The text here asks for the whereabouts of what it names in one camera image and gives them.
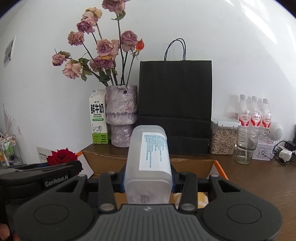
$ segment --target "orange flower bud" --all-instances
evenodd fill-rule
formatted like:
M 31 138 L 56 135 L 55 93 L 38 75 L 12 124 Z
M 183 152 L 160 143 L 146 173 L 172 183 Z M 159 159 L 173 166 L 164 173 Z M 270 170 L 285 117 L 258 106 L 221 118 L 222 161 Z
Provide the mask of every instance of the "orange flower bud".
M 143 48 L 144 48 L 144 42 L 143 42 L 143 40 L 141 39 L 138 43 L 137 43 L 137 45 L 136 45 L 136 50 L 138 51 L 138 52 L 140 52 L 141 50 L 143 50 Z

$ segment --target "black rope handle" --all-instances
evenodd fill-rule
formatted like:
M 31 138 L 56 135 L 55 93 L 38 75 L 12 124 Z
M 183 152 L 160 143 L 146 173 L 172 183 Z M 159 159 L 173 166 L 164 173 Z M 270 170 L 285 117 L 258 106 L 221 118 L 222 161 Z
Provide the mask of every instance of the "black rope handle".
M 175 39 L 174 41 L 172 41 L 172 42 L 169 44 L 169 46 L 168 46 L 168 48 L 167 48 L 167 50 L 166 50 L 166 52 L 165 52 L 164 61 L 166 61 L 166 59 L 167 59 L 169 48 L 170 48 L 171 45 L 172 45 L 174 42 L 176 42 L 176 41 L 179 41 L 179 42 L 182 44 L 182 47 L 183 47 L 183 58 L 182 58 L 182 60 L 186 60 L 186 43 L 185 43 L 185 40 L 182 39 L 182 38 L 178 38 L 178 39 Z

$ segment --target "water bottle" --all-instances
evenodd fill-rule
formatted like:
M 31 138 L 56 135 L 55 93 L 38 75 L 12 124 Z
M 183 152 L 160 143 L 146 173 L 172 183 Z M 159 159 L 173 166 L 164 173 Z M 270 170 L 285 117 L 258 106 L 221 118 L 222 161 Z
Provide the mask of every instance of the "water bottle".
M 261 122 L 261 139 L 266 139 L 270 132 L 271 116 L 269 109 L 269 100 L 263 99 L 262 104 L 262 122 Z
M 137 126 L 131 135 L 124 189 L 129 204 L 166 204 L 172 191 L 167 137 L 160 126 Z
M 258 107 L 258 100 L 259 98 L 256 96 L 252 96 L 252 103 L 251 103 L 251 121 L 250 121 L 250 128 L 258 130 L 261 126 L 261 111 Z
M 241 127 L 247 127 L 250 123 L 250 110 L 247 106 L 247 95 L 240 95 L 240 102 L 235 110 L 235 119 L 241 123 Z

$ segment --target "brown tabletop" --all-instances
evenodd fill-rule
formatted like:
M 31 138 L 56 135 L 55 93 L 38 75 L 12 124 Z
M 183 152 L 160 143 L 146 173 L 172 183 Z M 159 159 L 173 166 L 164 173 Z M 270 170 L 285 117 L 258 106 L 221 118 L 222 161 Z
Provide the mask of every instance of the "brown tabletop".
M 106 155 L 127 156 L 128 148 L 108 145 L 90 145 L 84 150 Z M 234 156 L 180 156 L 171 158 L 217 160 L 229 180 L 277 206 L 283 224 L 276 241 L 296 240 L 296 164 L 284 166 L 275 160 L 251 160 L 249 165 L 235 161 Z

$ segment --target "purple vase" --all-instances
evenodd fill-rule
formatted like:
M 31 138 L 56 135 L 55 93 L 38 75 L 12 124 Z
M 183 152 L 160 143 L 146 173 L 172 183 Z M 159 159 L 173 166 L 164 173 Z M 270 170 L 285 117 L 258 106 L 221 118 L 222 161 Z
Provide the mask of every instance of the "purple vase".
M 136 85 L 106 87 L 106 121 L 111 125 L 111 143 L 129 147 L 132 124 L 138 119 L 138 89 Z

